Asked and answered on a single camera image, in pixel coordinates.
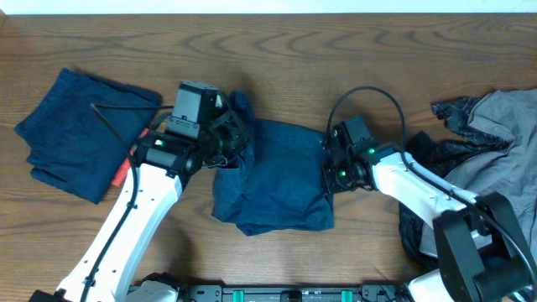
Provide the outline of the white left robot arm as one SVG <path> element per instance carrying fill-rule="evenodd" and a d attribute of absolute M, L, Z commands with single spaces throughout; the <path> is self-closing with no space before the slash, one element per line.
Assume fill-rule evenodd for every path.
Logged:
<path fill-rule="evenodd" d="M 183 301 L 186 292 L 162 273 L 131 284 L 156 229 L 202 167 L 225 166 L 252 135 L 226 94 L 212 86 L 180 88 L 166 129 L 150 128 L 127 149 L 122 191 L 84 257 L 54 293 L 32 301 Z"/>

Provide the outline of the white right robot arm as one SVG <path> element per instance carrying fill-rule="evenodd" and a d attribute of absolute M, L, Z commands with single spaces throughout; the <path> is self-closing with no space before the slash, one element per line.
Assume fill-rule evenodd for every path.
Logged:
<path fill-rule="evenodd" d="M 433 230 L 437 269 L 408 282 L 411 301 L 499 301 L 536 286 L 536 266 L 509 201 L 478 195 L 433 174 L 394 144 L 377 144 L 363 125 L 326 134 L 330 194 L 356 189 L 393 197 Z"/>

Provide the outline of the teal blue shorts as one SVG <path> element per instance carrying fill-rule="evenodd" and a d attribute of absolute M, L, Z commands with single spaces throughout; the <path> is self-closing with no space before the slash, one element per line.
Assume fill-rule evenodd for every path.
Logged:
<path fill-rule="evenodd" d="M 322 133 L 255 117 L 246 94 L 229 96 L 253 141 L 217 169 L 212 215 L 233 223 L 246 236 L 295 229 L 325 231 L 335 226 L 333 197 L 321 167 L 330 156 Z"/>

